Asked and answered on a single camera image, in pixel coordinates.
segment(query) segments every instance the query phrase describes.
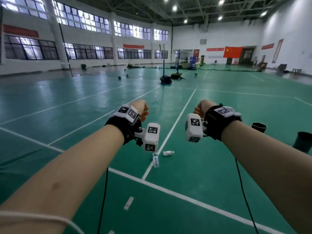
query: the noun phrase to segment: ceiling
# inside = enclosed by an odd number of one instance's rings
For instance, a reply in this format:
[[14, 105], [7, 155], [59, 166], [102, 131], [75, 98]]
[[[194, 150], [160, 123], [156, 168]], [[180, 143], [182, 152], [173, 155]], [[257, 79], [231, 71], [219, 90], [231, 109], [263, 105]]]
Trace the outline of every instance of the ceiling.
[[155, 22], [163, 25], [183, 25], [203, 23], [208, 15], [209, 22], [258, 19], [263, 11], [274, 11], [287, 0], [78, 0], [107, 12], [115, 11], [117, 15], [143, 22]]

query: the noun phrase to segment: clear plastic bottle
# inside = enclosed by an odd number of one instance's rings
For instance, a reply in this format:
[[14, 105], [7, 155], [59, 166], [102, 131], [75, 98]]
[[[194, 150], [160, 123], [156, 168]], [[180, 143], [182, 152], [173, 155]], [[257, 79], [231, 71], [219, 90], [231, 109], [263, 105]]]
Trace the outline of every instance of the clear plastic bottle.
[[163, 156], [170, 156], [173, 154], [174, 154], [174, 151], [163, 151]]
[[154, 168], [158, 168], [159, 167], [159, 161], [158, 161], [158, 154], [157, 153], [153, 153], [153, 161], [154, 161]]

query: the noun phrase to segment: person's left hand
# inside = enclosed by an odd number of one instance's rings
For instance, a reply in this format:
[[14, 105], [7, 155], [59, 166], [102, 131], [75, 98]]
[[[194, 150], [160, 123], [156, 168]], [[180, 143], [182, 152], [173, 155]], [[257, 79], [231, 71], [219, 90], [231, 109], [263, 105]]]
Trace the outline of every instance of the person's left hand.
[[145, 100], [131, 102], [130, 105], [134, 106], [138, 110], [138, 113], [141, 115], [140, 120], [141, 122], [144, 122], [146, 120], [146, 116], [149, 114], [149, 107], [146, 105]]

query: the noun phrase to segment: forearm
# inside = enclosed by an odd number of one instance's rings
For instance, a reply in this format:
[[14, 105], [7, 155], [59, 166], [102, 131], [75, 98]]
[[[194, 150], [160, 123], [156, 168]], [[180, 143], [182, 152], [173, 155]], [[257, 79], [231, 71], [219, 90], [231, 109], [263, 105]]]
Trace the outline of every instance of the forearm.
[[[74, 145], [31, 177], [5, 203], [1, 210], [51, 214], [71, 219], [85, 197], [107, 169], [123, 145], [123, 134], [107, 125]], [[6, 233], [61, 233], [65, 225], [19, 222], [4, 226]]]
[[239, 121], [222, 141], [298, 233], [312, 228], [312, 157]]

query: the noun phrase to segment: gym floor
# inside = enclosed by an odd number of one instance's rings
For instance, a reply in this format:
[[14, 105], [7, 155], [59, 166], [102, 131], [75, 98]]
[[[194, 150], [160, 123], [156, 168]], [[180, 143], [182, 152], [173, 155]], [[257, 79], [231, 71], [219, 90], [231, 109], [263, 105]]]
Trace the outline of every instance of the gym floor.
[[[110, 164], [101, 233], [255, 233], [232, 154], [212, 138], [186, 142], [186, 116], [208, 98], [237, 109], [248, 125], [266, 124], [266, 134], [292, 146], [298, 131], [312, 132], [311, 86], [262, 72], [180, 72], [185, 79], [166, 86], [160, 85], [162, 69], [154, 68], [97, 68], [45, 81], [6, 78], [0, 86], [0, 203], [62, 150], [103, 127], [118, 106], [142, 98], [150, 108], [143, 127], [160, 124], [158, 147], [174, 155], [160, 155], [156, 169], [151, 154], [134, 142], [120, 149]], [[240, 169], [259, 233], [295, 233]], [[105, 175], [73, 218], [85, 233], [97, 231]]]

